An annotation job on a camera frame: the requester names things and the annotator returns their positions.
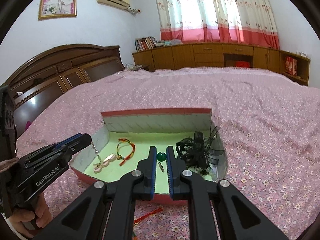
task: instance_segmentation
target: cardboard box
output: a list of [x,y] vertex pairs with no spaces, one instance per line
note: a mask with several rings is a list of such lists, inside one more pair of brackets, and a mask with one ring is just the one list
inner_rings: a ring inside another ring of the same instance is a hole
[[285,71],[292,76],[297,75],[297,65],[298,60],[294,59],[293,57],[286,57],[285,59]]
[[[136,146],[133,157],[119,166],[120,160],[111,162],[100,173],[93,172],[93,164],[98,163],[97,155],[92,146],[80,151],[69,163],[79,179],[92,184],[97,180],[113,182],[124,174],[135,170],[138,161],[148,157],[150,146],[155,146],[157,152],[165,152],[167,146],[175,144],[187,137],[194,137],[195,131],[201,131],[204,136],[210,135],[213,130],[212,110],[208,108],[169,108],[169,109],[140,109],[101,113],[104,126],[92,135],[92,141],[97,147],[102,159],[111,153],[116,153],[119,138],[127,138]],[[214,140],[214,148],[224,149],[220,135]],[[130,145],[120,149],[122,156],[127,156],[132,150]],[[216,156],[219,165],[216,166],[217,180],[226,175],[228,162],[227,155]],[[169,204],[168,177],[166,162],[162,162],[165,172],[157,164],[155,201]]]

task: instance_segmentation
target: red and white curtain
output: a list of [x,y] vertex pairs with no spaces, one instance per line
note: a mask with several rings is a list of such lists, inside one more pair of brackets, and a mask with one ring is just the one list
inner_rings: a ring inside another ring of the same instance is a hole
[[268,0],[157,0],[161,39],[233,42],[279,49]]

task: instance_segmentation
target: picture frame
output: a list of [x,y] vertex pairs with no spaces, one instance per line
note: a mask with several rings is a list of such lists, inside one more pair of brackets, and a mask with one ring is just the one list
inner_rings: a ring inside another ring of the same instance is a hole
[[76,0],[40,0],[38,20],[76,16]]

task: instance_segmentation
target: bed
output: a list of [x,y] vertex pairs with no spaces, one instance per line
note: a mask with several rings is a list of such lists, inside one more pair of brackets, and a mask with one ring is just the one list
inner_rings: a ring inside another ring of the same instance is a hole
[[[117,72],[51,103],[18,138],[21,157],[76,133],[94,134],[100,112],[209,107],[228,154],[230,180],[290,239],[320,211],[320,90],[258,69]],[[86,188],[70,169],[44,192],[57,216]],[[136,217],[158,207],[137,203]],[[164,206],[134,227],[138,239],[188,239],[188,209]]]

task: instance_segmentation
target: red box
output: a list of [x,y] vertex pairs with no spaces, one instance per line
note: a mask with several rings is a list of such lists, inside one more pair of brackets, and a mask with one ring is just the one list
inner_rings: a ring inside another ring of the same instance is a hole
[[297,65],[298,60],[294,59],[293,57],[286,57],[285,58],[285,71],[292,76],[297,75]]
[[250,62],[246,61],[237,61],[236,67],[250,67]]

